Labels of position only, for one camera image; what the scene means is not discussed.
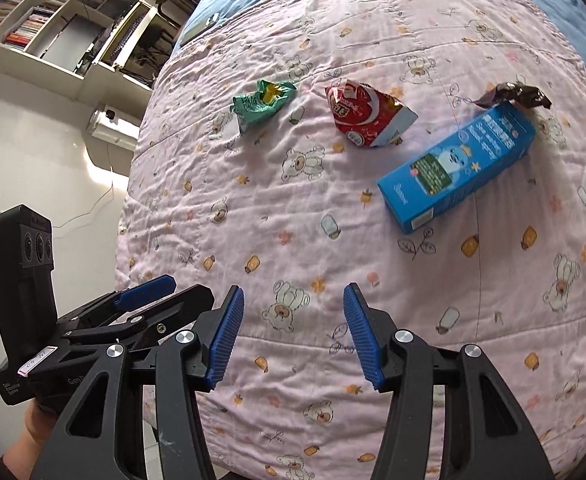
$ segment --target green label on box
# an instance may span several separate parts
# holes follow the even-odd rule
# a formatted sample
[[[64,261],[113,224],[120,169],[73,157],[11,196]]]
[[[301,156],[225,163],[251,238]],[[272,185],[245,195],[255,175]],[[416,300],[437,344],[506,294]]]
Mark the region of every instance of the green label on box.
[[[411,172],[417,171],[417,178],[430,195],[439,193],[453,182],[449,173],[432,153],[427,153],[411,164]]]

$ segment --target white wall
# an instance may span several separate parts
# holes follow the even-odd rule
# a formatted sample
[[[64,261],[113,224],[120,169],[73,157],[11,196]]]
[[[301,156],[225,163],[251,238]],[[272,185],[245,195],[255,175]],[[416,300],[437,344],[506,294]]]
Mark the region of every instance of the white wall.
[[[87,160],[82,133],[91,112],[0,74],[0,211],[23,203],[60,225],[90,210],[110,187],[110,173]],[[105,144],[92,144],[92,152],[105,150]],[[116,186],[90,216],[54,229],[53,285],[60,314],[113,290],[126,179],[119,177]],[[0,362],[3,358],[0,339]],[[0,453],[21,431],[23,409],[0,398]]]

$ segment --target blue gripper pad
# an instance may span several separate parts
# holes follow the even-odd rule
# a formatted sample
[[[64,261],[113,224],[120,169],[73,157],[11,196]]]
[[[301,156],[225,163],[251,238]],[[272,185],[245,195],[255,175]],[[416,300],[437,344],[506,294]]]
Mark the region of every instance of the blue gripper pad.
[[[214,390],[217,383],[224,378],[235,338],[244,317],[244,291],[239,287],[233,288],[230,297],[227,296],[221,307],[221,310],[225,311],[209,346],[209,367],[204,380],[211,390]]]
[[[113,305],[115,310],[132,312],[149,303],[153,303],[153,301],[169,296],[175,292],[175,287],[175,279],[168,274],[164,274],[150,282],[128,288],[119,295],[117,300],[113,301]]]
[[[382,373],[382,351],[373,333],[366,311],[369,305],[355,283],[344,287],[344,317],[351,330],[353,344],[358,351],[359,365],[366,380],[379,390],[384,384]]]

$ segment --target crumpled wrapper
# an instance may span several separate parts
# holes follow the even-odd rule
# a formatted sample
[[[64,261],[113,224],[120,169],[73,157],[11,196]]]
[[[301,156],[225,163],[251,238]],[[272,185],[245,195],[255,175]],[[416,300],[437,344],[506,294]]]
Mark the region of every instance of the crumpled wrapper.
[[[245,135],[251,126],[275,115],[295,95],[295,85],[290,82],[271,83],[260,79],[257,91],[233,97],[231,111],[237,115],[240,135]]]
[[[335,126],[362,148],[398,144],[417,119],[398,99],[365,83],[343,78],[324,91]]]
[[[473,102],[481,108],[492,108],[504,101],[516,102],[526,109],[537,106],[544,106],[547,109],[551,108],[551,101],[544,95],[542,90],[535,86],[516,83],[500,83],[480,97],[480,99]]]

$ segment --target pink quilt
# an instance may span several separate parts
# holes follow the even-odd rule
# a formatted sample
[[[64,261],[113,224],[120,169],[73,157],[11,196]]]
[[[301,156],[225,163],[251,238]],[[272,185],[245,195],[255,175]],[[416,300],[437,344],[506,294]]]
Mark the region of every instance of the pink quilt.
[[[346,76],[419,115],[365,150],[324,87]],[[237,136],[231,98],[297,95]],[[487,86],[540,87],[528,156],[404,235],[377,179],[478,115]],[[586,452],[586,67],[531,0],[268,0],[182,48],[140,130],[119,227],[117,287],[171,274],[230,285],[246,313],[227,374],[199,396],[212,460],[249,478],[371,475],[390,397],[364,379],[342,313],[359,286],[434,346],[478,343],[562,474]],[[436,388],[428,479],[438,476]],[[153,392],[146,416],[154,420]]]

